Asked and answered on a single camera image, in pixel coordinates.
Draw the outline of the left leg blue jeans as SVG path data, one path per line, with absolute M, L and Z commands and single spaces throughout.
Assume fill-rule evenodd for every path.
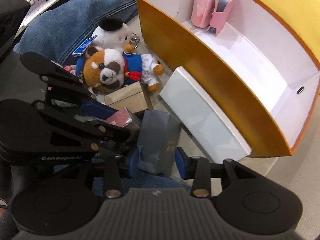
M 63 64 L 103 18 L 128 22 L 137 14 L 136 0 L 71 0 L 31 21 L 13 51 L 38 53 Z

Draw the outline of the red dark book box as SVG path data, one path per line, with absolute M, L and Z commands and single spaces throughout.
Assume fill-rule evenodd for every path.
M 128 129 L 131 133 L 131 137 L 139 132 L 141 128 L 141 120 L 126 107 L 118 110 L 112 116 L 107 118 L 105 122 L 107 124 Z

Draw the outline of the beige sofa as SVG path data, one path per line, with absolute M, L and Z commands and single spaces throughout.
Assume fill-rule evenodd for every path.
M 1 99 L 33 102 L 44 98 L 45 88 L 37 75 L 21 65 L 15 52 L 11 51 L 1 63 Z M 296 231 L 304 239 L 319 236 L 319 104 L 294 155 L 245 157 L 239 162 L 294 192 L 303 204 L 303 215 Z

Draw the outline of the dark grey box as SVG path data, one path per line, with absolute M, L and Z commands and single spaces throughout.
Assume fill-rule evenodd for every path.
M 140 170 L 159 174 L 172 167 L 181 126 L 180 120 L 168 112 L 144 112 L 137 142 Z

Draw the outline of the brown cardboard small box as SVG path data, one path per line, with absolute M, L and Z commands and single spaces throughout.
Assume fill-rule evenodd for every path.
M 153 109 L 148 91 L 140 82 L 135 82 L 107 94 L 104 96 L 104 102 L 107 106 L 116 110 L 125 107 L 134 114 Z

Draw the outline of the red panda sailor plush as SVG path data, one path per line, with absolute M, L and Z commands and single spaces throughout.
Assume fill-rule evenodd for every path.
M 112 93 L 124 86 L 140 82 L 149 91 L 159 87 L 157 77 L 164 67 L 151 54 L 136 54 L 127 44 L 123 50 L 89 46 L 76 61 L 74 74 L 94 94 Z

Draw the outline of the pink fabric pouch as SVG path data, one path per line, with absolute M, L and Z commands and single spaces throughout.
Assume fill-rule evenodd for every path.
M 198 28 L 209 26 L 215 7 L 215 0 L 194 0 L 191 22 Z

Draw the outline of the white glasses case box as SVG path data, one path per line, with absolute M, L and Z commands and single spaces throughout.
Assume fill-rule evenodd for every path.
M 174 70 L 159 95 L 213 162 L 238 161 L 251 154 L 231 120 L 183 67 Z

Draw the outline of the yellow cushion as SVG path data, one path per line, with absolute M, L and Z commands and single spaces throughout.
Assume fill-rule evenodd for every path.
M 271 13 L 319 67 L 319 0 L 253 0 Z

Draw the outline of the orange cardboard box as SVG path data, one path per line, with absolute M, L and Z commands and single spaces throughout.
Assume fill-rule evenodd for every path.
M 217 36 L 192 24 L 193 4 L 137 0 L 145 44 L 201 85 L 249 144 L 249 157 L 292 155 L 315 106 L 319 67 L 255 1 L 235 0 Z

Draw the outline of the pink card holder wallet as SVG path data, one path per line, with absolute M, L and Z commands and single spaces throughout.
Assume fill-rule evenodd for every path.
M 217 36 L 224 28 L 235 0 L 214 0 L 214 2 L 214 10 L 207 31 Z

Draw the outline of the white black plush dog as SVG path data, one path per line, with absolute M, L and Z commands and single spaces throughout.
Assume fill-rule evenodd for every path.
M 113 48 L 123 52 L 124 46 L 131 41 L 132 31 L 123 21 L 107 17 L 100 21 L 92 37 L 95 39 L 91 46 L 103 49 Z

